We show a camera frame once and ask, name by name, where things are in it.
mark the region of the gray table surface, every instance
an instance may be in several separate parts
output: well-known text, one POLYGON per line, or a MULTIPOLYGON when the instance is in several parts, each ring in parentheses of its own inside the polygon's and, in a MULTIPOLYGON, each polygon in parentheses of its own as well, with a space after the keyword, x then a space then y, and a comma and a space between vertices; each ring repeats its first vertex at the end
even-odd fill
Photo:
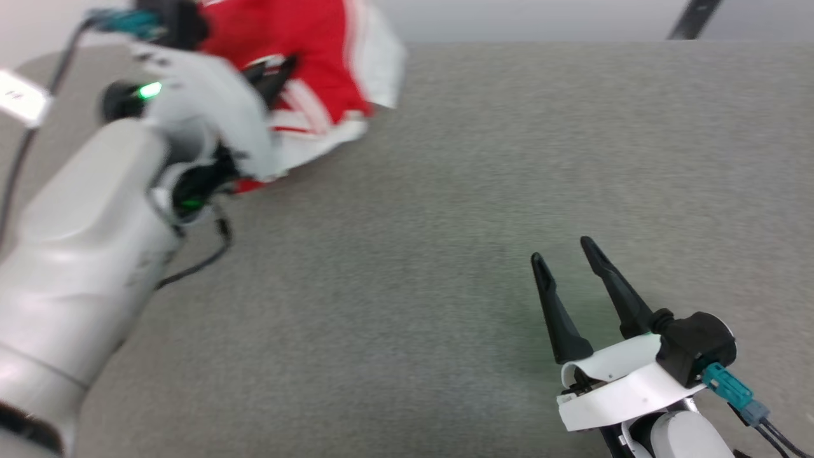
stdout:
MULTIPOLYGON (((402 105, 362 141, 229 205, 234 250, 151 301, 90 393, 80 458, 605 456, 560 423, 528 264, 541 251, 583 334, 617 342, 582 235, 654 309, 724 319, 733 370, 814 451, 814 49, 411 52, 402 105)), ((135 73, 122 50, 83 51, 20 202, 135 73)), ((19 132, 0 120, 0 171, 19 132)), ((772 456, 723 402, 699 404, 731 446, 772 456)))

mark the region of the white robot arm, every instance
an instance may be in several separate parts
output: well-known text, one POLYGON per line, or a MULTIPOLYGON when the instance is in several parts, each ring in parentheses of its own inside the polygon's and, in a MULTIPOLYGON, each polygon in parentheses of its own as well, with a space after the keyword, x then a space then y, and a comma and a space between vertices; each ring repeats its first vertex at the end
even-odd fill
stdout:
POLYGON ((698 312, 675 319, 653 312, 590 237, 582 248, 602 279, 619 316, 624 341, 594 351, 577 331, 557 295, 557 284, 539 253, 532 256, 537 290, 554 359, 565 390, 557 397, 568 431, 598 429, 613 458, 733 458, 693 396, 709 388, 724 398, 747 426, 780 453, 780 443, 808 458, 768 420, 768 409, 726 369, 737 357, 729 327, 698 312))
POLYGON ((119 107, 135 103, 140 118, 103 127, 47 183, 0 264, 3 458, 73 456, 85 395, 160 284, 184 228, 235 179, 285 173, 265 119, 293 59, 274 74, 241 75, 190 51, 136 43, 133 52, 163 76, 149 94, 112 86, 119 107))

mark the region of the black cable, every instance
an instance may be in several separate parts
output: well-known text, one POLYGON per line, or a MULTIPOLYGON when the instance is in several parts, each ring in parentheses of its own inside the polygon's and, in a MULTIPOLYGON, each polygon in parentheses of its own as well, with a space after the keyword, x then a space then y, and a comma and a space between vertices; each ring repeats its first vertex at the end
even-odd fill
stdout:
POLYGON ((774 440, 774 438, 771 436, 771 434, 767 433, 767 432, 766 432, 766 431, 765 431, 763 428, 761 428, 760 426, 758 426, 758 427, 757 427, 757 428, 755 428, 755 429, 757 429, 757 430, 758 430, 758 432, 760 433, 760 435, 761 435, 761 436, 763 436, 763 437, 764 437, 764 439, 766 439, 766 440, 768 441, 768 443, 772 444, 772 447, 774 447, 774 448, 775 448, 775 450, 777 450, 777 453, 780 453, 780 456, 782 456, 783 458, 789 458, 789 454, 788 454, 788 453, 786 453, 786 451, 785 451, 785 450, 783 450, 783 447, 781 447, 781 446, 780 446, 780 444, 779 444, 779 443, 777 443, 777 441, 776 441, 776 440, 774 440))
POLYGON ((217 231, 221 234, 221 238, 223 239, 223 245, 209 258, 204 259, 202 262, 190 267, 189 269, 185 269, 184 271, 180 271, 175 275, 171 275, 158 283, 158 286, 155 287, 155 290, 158 291, 162 289, 164 286, 169 284, 173 284, 179 280, 183 280, 186 277, 196 274, 206 267, 211 266, 214 264, 218 259, 222 258, 229 248, 232 246, 232 228, 229 223, 229 219, 226 217, 226 214, 223 212, 220 206, 214 205, 213 208, 217 213, 217 219, 215 223, 217 224, 217 231))
POLYGON ((774 434, 774 437, 776 437, 777 440, 785 445, 786 448, 791 450, 791 452, 796 456, 799 456, 800 458, 814 458, 814 456, 807 454, 805 451, 800 450, 796 445, 791 443, 791 441, 784 436, 783 433, 781 433, 780 430, 768 420, 768 418, 764 418, 760 421, 760 423, 765 426, 770 433, 774 434))
MULTIPOLYGON (((68 68, 73 60, 73 56, 77 53, 79 40, 81 39, 82 34, 93 26, 93 24, 94 21, 92 19, 82 21, 76 30, 74 30, 70 40, 68 40, 68 45, 62 53, 62 57, 59 59, 59 63, 54 71, 54 75, 51 77, 51 81, 48 85, 48 92, 52 98, 56 97, 56 95, 59 93, 59 88, 62 86, 63 80, 65 79, 65 74, 68 72, 68 68)), ((17 151, 11 163, 8 178, 6 178, 6 186, 3 190, 2 203, 0 203, 0 249, 2 248, 3 242, 6 238, 8 219, 11 216, 11 203, 14 200, 14 192, 17 188, 17 181, 20 179, 20 171, 23 169, 23 163, 25 163, 25 159, 28 156, 28 150, 31 148, 31 144, 37 137, 38 131, 38 127, 29 127, 25 131, 25 134, 23 134, 23 138, 20 140, 20 145, 17 147, 17 151)))

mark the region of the red cloth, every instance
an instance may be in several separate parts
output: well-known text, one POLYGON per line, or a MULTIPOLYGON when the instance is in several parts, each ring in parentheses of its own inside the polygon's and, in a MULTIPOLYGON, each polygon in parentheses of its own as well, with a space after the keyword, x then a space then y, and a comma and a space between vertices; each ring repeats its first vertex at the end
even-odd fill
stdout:
POLYGON ((226 58, 239 69, 267 56, 296 55, 291 79, 297 87, 289 85, 275 108, 303 112, 309 126, 278 128, 324 134, 348 111, 372 114, 349 55, 359 40, 355 4, 355 0, 210 2, 202 8, 211 29, 202 51, 226 58))

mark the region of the white stripe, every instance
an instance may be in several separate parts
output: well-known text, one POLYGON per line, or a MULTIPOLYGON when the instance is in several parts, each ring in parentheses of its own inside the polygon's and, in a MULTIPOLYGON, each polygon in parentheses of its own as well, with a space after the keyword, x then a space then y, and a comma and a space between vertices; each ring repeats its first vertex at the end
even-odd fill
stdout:
POLYGON ((305 116, 313 123, 314 133, 324 135, 333 125, 330 114, 322 101, 314 94, 311 86, 299 78, 288 82, 291 93, 294 95, 305 113, 305 116))
POLYGON ((352 68, 353 49, 357 35, 356 0, 344 0, 345 6, 345 43, 342 46, 345 68, 352 68))
POLYGON ((346 31, 344 46, 345 68, 365 99, 368 98, 363 76, 362 60, 364 58, 365 40, 368 39, 368 4, 367 0, 344 0, 346 31))
POLYGON ((280 142, 276 154, 285 170, 290 170, 327 154, 341 143, 359 139, 366 131, 366 121, 343 120, 328 135, 320 138, 309 138, 295 132, 279 132, 280 142))
POLYGON ((265 55, 263 57, 260 57, 259 59, 254 59, 252 62, 246 64, 246 66, 251 67, 252 65, 264 62, 266 68, 279 67, 280 65, 282 65, 283 62, 285 62, 285 58, 282 57, 282 54, 265 55))
POLYGON ((315 135, 307 132, 299 132, 298 130, 275 130, 274 133, 280 139, 298 139, 308 140, 309 142, 318 142, 325 138, 325 135, 315 135))
POLYGON ((292 110, 274 110, 271 112, 269 127, 311 130, 311 125, 305 115, 302 112, 292 110))
POLYGON ((291 109, 295 113, 301 116, 301 120, 304 123, 301 128, 307 130, 308 132, 314 132, 313 123, 307 116, 305 116, 302 104, 300 103, 298 98, 291 93, 291 80, 286 82, 286 87, 280 94, 280 97, 282 98, 283 101, 288 103, 288 106, 291 107, 291 109))

